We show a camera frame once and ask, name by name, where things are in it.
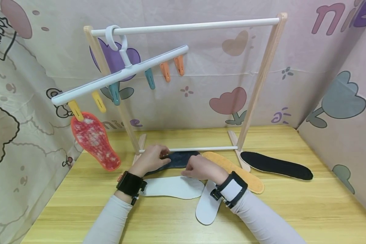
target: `red insole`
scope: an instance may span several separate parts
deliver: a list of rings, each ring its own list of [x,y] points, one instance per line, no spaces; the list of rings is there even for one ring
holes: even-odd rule
[[[116,170],[121,165],[121,159],[108,142],[106,129],[91,113],[81,112],[83,121],[72,118],[70,125],[76,141],[89,152],[107,171]]]

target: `black insole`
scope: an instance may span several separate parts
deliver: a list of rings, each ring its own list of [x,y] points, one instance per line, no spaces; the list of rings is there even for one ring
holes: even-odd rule
[[[171,159],[171,162],[158,168],[157,170],[146,173],[145,175],[151,175],[165,169],[183,169],[187,166],[188,160],[193,155],[198,155],[198,151],[177,151],[162,157],[161,159]]]
[[[280,159],[267,157],[257,152],[243,151],[241,158],[254,169],[286,175],[300,180],[311,180],[313,174],[307,167]]]

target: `hanger hook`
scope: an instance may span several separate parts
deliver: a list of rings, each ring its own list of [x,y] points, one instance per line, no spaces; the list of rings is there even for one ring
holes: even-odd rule
[[[110,25],[106,28],[106,41],[111,49],[114,51],[118,51],[118,47],[115,44],[114,38],[113,38],[113,32],[114,29],[120,28],[118,25]],[[119,50],[119,54],[121,54],[122,60],[125,64],[125,67],[132,66],[129,57],[127,56],[126,50],[127,50],[127,38],[126,35],[119,35],[119,38],[121,38],[122,41],[122,48]]]

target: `insole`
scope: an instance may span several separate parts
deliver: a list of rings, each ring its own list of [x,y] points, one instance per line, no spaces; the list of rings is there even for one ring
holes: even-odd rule
[[[204,185],[197,179],[175,176],[145,180],[148,184],[142,196],[172,196],[181,199],[193,199],[201,196]]]
[[[198,155],[198,151],[177,151],[169,154],[161,159],[171,159],[171,162],[158,168],[157,170],[146,173],[145,175],[151,175],[165,169],[183,169],[187,166],[188,160],[193,155]]]
[[[121,160],[111,148],[103,124],[91,113],[81,114],[84,116],[83,121],[80,122],[75,117],[70,121],[76,141],[95,157],[105,170],[116,170],[121,165]]]
[[[236,172],[248,184],[248,189],[251,192],[256,194],[263,193],[264,185],[263,182],[258,177],[251,174],[247,170],[244,170],[238,167],[237,165],[233,164],[226,157],[223,157],[211,151],[204,152],[202,156],[223,167],[229,174],[232,171]]]
[[[221,198],[216,201],[210,195],[211,191],[215,188],[216,183],[208,180],[202,192],[201,198],[199,198],[199,202],[195,210],[195,216],[197,220],[204,225],[209,225],[213,223],[214,219],[217,216],[218,208],[221,204]]]
[[[257,152],[243,151],[240,156],[252,168],[263,172],[285,175],[300,180],[313,179],[311,170],[300,164],[274,159]]]

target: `white hanger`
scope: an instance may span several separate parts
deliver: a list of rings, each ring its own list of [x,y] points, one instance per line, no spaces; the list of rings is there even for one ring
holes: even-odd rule
[[[112,38],[112,33],[114,32],[115,28],[119,28],[119,26],[112,25],[106,29],[106,40],[111,48],[115,48],[115,50],[118,50],[118,47],[116,46]],[[126,36],[120,35],[120,38],[122,40],[122,48],[121,50],[119,50],[119,53],[121,54],[122,60],[125,64],[124,69],[115,72],[114,74],[102,77],[101,79],[95,80],[88,84],[81,85],[80,87],[77,87],[70,91],[61,93],[60,95],[57,95],[52,98],[52,103],[57,106],[65,104],[82,95],[92,93],[94,90],[98,90],[103,87],[109,86],[127,77],[135,75],[139,72],[144,72],[145,70],[148,70],[153,66],[157,66],[163,62],[167,62],[168,60],[173,59],[174,57],[180,56],[188,52],[188,46],[184,45],[176,49],[172,49],[171,51],[160,54],[159,56],[155,56],[152,57],[151,59],[142,61],[139,64],[131,64],[129,57],[127,56],[126,53],[127,50]]]
[[[114,51],[118,51],[118,47],[115,44],[115,41],[113,39],[113,32],[114,29],[120,28],[118,25],[110,25],[106,28],[106,41],[111,49]],[[126,35],[119,35],[122,41],[122,48],[119,50],[119,54],[121,54],[122,60],[125,64],[125,68],[132,66],[129,57],[127,56],[126,50],[127,50],[127,38]]]

